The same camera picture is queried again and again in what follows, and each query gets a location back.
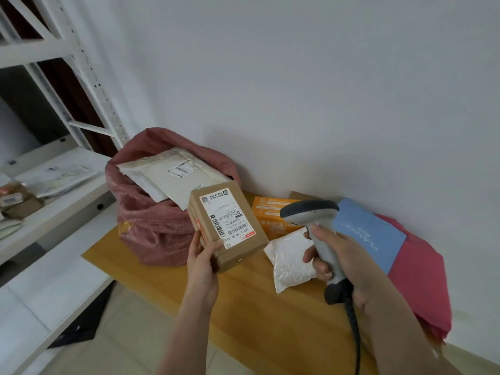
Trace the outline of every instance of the white wall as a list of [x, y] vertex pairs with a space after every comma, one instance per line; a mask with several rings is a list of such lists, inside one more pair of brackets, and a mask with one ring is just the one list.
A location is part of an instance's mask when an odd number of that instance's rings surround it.
[[40, 146], [0, 97], [0, 165]]
[[131, 134], [397, 218], [445, 256], [448, 340], [500, 363], [500, 0], [65, 3]]

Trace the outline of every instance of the wooden tabletop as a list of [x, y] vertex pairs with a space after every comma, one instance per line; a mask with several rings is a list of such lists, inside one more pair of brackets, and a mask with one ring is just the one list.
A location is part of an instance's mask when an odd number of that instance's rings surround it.
[[[246, 196], [252, 204], [253, 195]], [[83, 257], [168, 314], [177, 314], [188, 279], [185, 266], [141, 265], [116, 227]], [[277, 295], [272, 264], [260, 251], [220, 274], [219, 283], [210, 341], [233, 358], [263, 374], [354, 373], [346, 313], [341, 305], [324, 302], [323, 282], [313, 279]], [[377, 373], [364, 347], [361, 373]]]

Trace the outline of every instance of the pink plastic bag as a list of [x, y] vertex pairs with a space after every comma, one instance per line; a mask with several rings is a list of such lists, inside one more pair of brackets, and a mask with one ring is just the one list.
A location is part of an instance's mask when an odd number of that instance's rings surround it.
[[396, 220], [376, 216], [407, 235], [387, 276], [417, 318], [436, 338], [444, 340], [452, 329], [452, 306], [442, 256]]
[[187, 214], [173, 201], [156, 203], [117, 164], [151, 157], [172, 147], [182, 147], [241, 185], [236, 165], [227, 156], [198, 146], [171, 130], [152, 127], [143, 130], [107, 163], [106, 183], [118, 202], [116, 220], [120, 239], [145, 265], [184, 265], [195, 229]]

